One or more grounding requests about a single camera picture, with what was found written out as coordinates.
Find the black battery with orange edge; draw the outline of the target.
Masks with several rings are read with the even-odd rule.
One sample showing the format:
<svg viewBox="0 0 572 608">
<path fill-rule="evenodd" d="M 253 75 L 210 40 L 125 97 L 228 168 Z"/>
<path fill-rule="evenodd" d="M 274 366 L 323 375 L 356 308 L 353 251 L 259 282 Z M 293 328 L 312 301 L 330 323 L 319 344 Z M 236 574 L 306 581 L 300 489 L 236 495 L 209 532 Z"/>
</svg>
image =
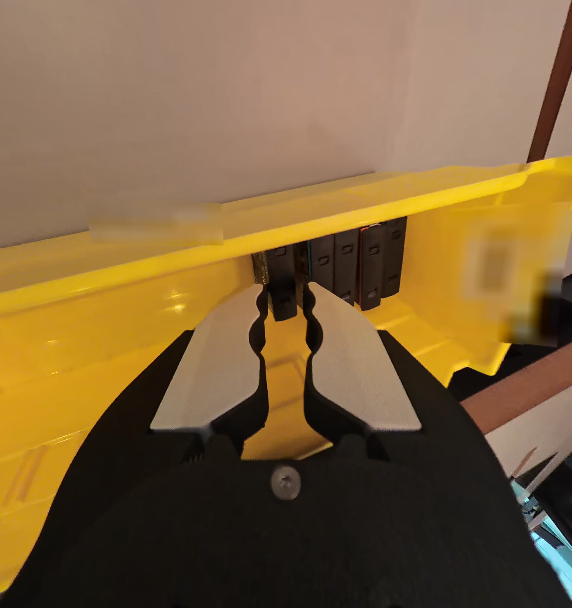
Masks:
<svg viewBox="0 0 572 608">
<path fill-rule="evenodd" d="M 381 302 L 384 239 L 382 224 L 372 224 L 359 233 L 358 304 L 362 311 Z"/>
</svg>

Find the yellow plastic bin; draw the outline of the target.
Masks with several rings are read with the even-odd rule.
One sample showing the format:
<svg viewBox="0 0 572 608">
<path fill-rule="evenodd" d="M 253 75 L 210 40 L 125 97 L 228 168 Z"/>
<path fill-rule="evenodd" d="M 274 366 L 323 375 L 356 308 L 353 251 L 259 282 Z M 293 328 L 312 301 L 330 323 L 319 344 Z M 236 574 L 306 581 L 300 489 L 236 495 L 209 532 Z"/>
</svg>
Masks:
<svg viewBox="0 0 572 608">
<path fill-rule="evenodd" d="M 78 448 L 183 331 L 254 283 L 252 254 L 408 216 L 400 290 L 364 315 L 444 386 L 493 375 L 509 323 L 562 263 L 572 156 L 372 173 L 223 203 L 223 242 L 109 244 L 89 232 L 0 249 L 0 593 Z"/>
</svg>

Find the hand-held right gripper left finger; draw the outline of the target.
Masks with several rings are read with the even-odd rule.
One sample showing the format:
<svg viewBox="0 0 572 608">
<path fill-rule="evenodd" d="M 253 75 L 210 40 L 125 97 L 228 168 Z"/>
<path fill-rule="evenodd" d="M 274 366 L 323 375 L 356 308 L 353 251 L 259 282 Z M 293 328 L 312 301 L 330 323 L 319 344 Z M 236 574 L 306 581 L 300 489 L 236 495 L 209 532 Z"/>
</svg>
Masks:
<svg viewBox="0 0 572 608">
<path fill-rule="evenodd" d="M 151 430 L 260 430 L 268 413 L 266 318 L 260 284 L 214 308 L 193 331 Z"/>
</svg>

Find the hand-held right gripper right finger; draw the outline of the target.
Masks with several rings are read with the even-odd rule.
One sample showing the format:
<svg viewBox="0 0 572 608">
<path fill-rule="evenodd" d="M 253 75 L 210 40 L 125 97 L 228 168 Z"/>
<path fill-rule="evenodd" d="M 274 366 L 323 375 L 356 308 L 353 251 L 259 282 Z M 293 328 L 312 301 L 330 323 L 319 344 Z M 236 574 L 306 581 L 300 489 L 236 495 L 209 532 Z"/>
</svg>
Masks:
<svg viewBox="0 0 572 608">
<path fill-rule="evenodd" d="M 416 432 L 417 416 L 378 330 L 316 282 L 304 288 L 304 408 L 321 435 Z"/>
</svg>

